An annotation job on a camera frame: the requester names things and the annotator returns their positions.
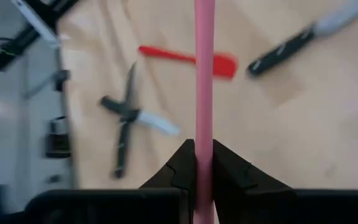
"red spatula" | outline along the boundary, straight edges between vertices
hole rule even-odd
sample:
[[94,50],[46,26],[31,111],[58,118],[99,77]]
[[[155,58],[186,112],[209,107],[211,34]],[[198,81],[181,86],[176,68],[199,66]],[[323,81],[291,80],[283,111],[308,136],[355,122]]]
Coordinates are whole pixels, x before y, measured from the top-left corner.
[[[164,50],[158,47],[141,45],[139,52],[146,56],[162,57],[174,60],[181,60],[186,62],[196,63],[196,57],[194,55],[185,55],[178,52]],[[215,77],[232,79],[237,71],[237,59],[233,55],[229,54],[214,54],[214,69],[213,73]]]

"metal bracket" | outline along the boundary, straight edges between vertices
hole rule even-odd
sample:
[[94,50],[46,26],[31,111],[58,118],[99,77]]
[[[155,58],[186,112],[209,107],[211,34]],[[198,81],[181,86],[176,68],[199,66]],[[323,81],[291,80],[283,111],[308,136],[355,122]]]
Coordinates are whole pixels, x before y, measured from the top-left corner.
[[58,47],[56,24],[59,18],[71,9],[78,0],[53,0],[44,4],[39,0],[11,0],[29,21],[10,40],[0,48],[0,71],[21,56],[41,35],[49,45]]
[[46,136],[46,151],[47,158],[68,158],[71,156],[70,139],[65,121],[66,117],[61,116],[55,118],[49,123],[49,133]]

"pink plastic tube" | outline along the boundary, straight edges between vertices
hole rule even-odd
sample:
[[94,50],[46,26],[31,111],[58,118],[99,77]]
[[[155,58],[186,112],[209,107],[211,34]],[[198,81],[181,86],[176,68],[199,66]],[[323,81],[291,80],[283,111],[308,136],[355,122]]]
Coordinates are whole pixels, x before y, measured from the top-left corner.
[[212,76],[215,0],[195,0],[197,198],[194,223],[214,223],[212,199]]

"wooden surface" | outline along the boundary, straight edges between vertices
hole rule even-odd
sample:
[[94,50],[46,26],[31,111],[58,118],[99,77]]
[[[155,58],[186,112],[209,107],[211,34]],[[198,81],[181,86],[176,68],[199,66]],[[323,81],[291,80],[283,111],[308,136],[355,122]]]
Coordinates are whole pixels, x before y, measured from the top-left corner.
[[[345,0],[217,0],[215,49],[240,61],[214,81],[214,138],[292,187],[358,189],[358,21],[313,42],[259,80],[256,56]],[[136,188],[195,136],[195,67],[143,58],[139,44],[195,51],[193,0],[81,0],[60,22],[78,187]],[[134,125],[125,178],[112,180],[118,117],[98,106],[122,99],[130,65],[145,110],[179,125],[179,137]]]

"kitchen knife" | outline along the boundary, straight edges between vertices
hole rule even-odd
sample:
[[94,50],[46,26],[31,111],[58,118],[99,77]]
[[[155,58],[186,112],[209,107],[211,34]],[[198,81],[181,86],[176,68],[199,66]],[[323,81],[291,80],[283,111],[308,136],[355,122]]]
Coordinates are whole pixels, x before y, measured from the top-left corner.
[[358,17],[358,0],[351,0],[347,5],[327,15],[311,26],[302,30],[288,41],[264,54],[248,66],[251,77],[258,77],[277,64],[285,61],[302,49],[313,39],[327,37]]

